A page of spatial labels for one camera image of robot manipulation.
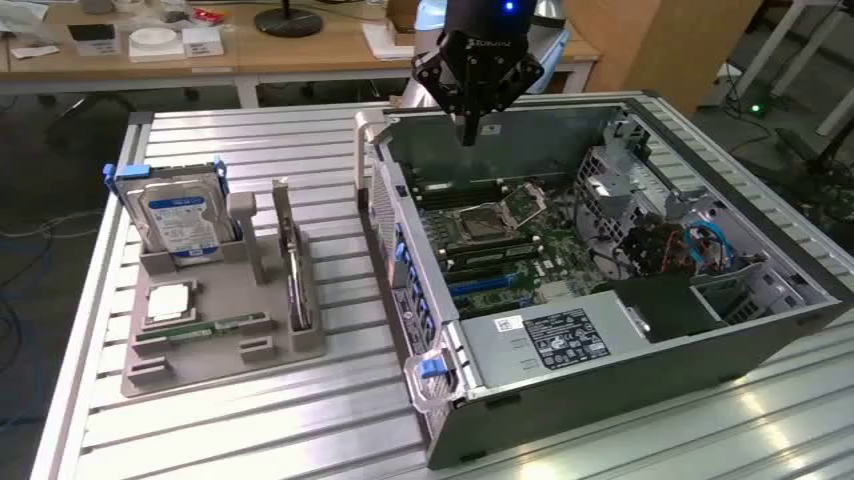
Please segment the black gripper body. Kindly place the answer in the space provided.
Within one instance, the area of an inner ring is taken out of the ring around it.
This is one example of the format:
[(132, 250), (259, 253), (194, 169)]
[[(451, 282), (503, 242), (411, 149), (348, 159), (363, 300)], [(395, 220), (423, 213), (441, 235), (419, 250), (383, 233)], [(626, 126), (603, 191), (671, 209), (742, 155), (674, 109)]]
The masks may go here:
[(439, 55), (449, 79), (437, 103), (454, 114), (502, 111), (535, 81), (533, 1), (450, 1)]

